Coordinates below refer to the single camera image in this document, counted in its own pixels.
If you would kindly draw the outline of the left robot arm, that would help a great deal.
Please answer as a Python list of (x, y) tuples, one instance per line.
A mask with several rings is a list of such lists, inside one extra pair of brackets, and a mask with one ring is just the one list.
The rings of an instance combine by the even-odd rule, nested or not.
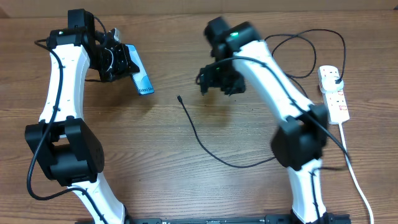
[(89, 69), (101, 83), (111, 83), (140, 72), (117, 29), (96, 30), (99, 19), (84, 9), (68, 12), (68, 25), (51, 31), (35, 44), (51, 59), (49, 90), (36, 124), (25, 128), (25, 140), (49, 180), (57, 181), (62, 194), (74, 193), (93, 223), (132, 223), (126, 206), (113, 194), (105, 179), (103, 147), (85, 123), (83, 99)]

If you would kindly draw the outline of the Galaxy smartphone teal screen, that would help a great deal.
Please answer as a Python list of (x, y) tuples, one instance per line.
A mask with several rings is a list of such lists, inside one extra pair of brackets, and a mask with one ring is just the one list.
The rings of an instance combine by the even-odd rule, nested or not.
[(147, 72), (144, 68), (142, 60), (138, 54), (137, 49), (134, 45), (127, 44), (131, 60), (139, 67), (139, 71), (131, 75), (132, 81), (134, 82), (137, 92), (139, 95), (150, 95), (154, 93), (154, 87), (150, 82)]

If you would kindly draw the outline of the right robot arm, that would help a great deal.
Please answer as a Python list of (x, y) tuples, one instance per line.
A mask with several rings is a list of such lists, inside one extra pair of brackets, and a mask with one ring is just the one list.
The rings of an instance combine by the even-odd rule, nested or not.
[(318, 174), (326, 144), (326, 107), (314, 105), (296, 89), (251, 23), (230, 27), (217, 17), (203, 34), (215, 62), (201, 68), (196, 77), (201, 93), (209, 88), (227, 95), (244, 93), (246, 82), (254, 87), (279, 125), (271, 149), (288, 171), (293, 215), (300, 223), (323, 223), (326, 208)]

